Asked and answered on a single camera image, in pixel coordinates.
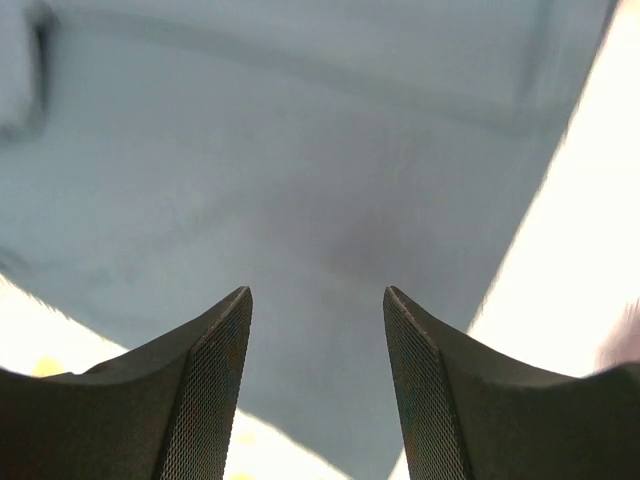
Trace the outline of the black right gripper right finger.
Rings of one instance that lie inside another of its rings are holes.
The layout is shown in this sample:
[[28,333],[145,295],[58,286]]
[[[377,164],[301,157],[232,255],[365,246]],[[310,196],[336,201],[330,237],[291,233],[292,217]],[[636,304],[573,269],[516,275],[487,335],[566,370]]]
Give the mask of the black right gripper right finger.
[[536,368],[449,326],[394,286],[383,314],[413,479],[635,479],[639,367]]

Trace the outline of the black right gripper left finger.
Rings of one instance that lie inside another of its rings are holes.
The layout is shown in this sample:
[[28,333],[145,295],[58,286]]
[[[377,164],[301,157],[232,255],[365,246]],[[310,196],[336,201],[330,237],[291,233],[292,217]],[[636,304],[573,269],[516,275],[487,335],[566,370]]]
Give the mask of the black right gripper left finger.
[[248,346],[240,287],[82,374],[1,374],[5,479],[220,479]]

